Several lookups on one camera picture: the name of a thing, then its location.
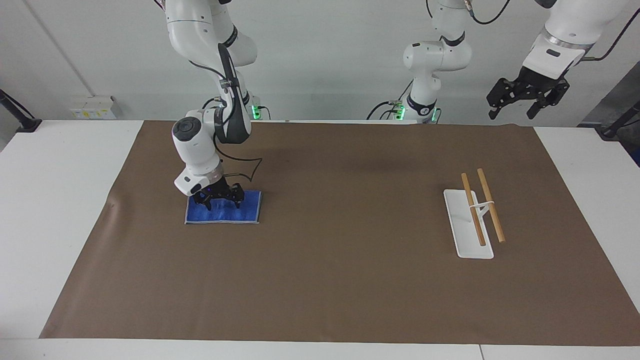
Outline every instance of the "white table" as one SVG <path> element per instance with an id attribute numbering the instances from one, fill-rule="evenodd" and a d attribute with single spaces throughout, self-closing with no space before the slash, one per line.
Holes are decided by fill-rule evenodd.
<path id="1" fill-rule="evenodd" d="M 0 359 L 640 359 L 640 347 L 38 340 L 141 124 L 47 121 L 0 152 Z M 590 129 L 536 131 L 640 309 L 640 170 Z"/>

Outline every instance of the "blue towel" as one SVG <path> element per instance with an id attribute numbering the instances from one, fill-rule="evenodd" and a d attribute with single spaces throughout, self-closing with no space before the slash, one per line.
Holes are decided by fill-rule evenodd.
<path id="1" fill-rule="evenodd" d="M 631 158 L 640 166 L 640 149 L 631 153 Z"/>
<path id="2" fill-rule="evenodd" d="M 215 199 L 211 201 L 211 211 L 202 204 L 196 204 L 192 197 L 187 203 L 185 224 L 258 224 L 262 192 L 247 190 L 240 208 L 233 201 Z"/>

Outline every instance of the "white stand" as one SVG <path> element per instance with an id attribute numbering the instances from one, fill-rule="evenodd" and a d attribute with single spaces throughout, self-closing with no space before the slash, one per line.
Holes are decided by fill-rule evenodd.
<path id="1" fill-rule="evenodd" d="M 493 249 L 483 220 L 484 214 L 489 211 L 489 204 L 493 201 L 478 204 L 476 193 L 471 191 L 471 194 L 474 198 L 475 205 L 473 206 L 469 206 L 467 193 L 464 190 L 444 191 L 444 201 L 447 204 L 456 251 L 458 256 L 463 259 L 493 259 Z M 480 246 L 470 208 L 477 211 L 480 227 L 486 240 L 485 246 Z"/>

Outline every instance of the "green led light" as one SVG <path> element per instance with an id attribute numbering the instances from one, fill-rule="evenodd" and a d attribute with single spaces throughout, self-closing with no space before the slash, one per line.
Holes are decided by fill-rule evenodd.
<path id="1" fill-rule="evenodd" d="M 406 108 L 400 105 L 400 110 L 396 112 L 396 120 L 404 120 L 404 113 L 406 113 Z"/>
<path id="2" fill-rule="evenodd" d="M 440 120 L 441 113 L 442 113 L 442 110 L 440 108 L 434 108 L 433 114 L 431 115 L 431 122 L 438 122 L 438 120 Z"/>
<path id="3" fill-rule="evenodd" d="M 253 110 L 253 119 L 260 120 L 260 118 L 262 117 L 260 109 L 256 105 L 253 105 L 251 109 Z"/>

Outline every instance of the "wall switch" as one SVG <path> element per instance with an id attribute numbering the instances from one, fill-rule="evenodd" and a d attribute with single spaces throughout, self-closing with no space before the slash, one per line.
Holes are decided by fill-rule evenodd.
<path id="1" fill-rule="evenodd" d="M 111 96 L 73 97 L 69 110 L 76 119 L 111 120 L 122 116 Z"/>

